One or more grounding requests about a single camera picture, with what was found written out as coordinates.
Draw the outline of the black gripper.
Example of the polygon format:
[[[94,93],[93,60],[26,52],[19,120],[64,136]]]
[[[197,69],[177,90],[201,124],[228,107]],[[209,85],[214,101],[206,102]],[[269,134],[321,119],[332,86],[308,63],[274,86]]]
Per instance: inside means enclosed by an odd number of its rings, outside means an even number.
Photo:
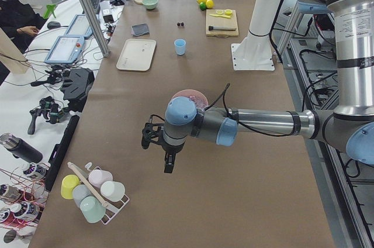
[[[164,173],[172,173],[173,172],[176,155],[181,150],[182,150],[181,148],[166,149],[166,151],[165,151]]]

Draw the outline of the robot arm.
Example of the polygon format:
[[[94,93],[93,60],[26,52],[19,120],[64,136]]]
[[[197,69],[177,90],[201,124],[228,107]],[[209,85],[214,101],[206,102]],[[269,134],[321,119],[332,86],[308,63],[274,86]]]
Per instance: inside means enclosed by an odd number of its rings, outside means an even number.
[[[234,108],[200,110],[186,97],[165,112],[161,144],[171,173],[188,136],[233,144],[239,131],[270,136],[301,135],[325,142],[366,164],[373,163],[373,0],[299,0],[334,14],[339,103],[333,110],[303,112]]]

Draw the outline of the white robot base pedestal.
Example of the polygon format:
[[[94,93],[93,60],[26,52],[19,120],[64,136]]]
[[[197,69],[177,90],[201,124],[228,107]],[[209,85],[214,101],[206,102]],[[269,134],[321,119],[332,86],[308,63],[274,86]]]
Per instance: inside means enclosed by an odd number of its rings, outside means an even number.
[[[281,0],[256,0],[247,37],[231,45],[236,71],[273,71],[271,30]]]

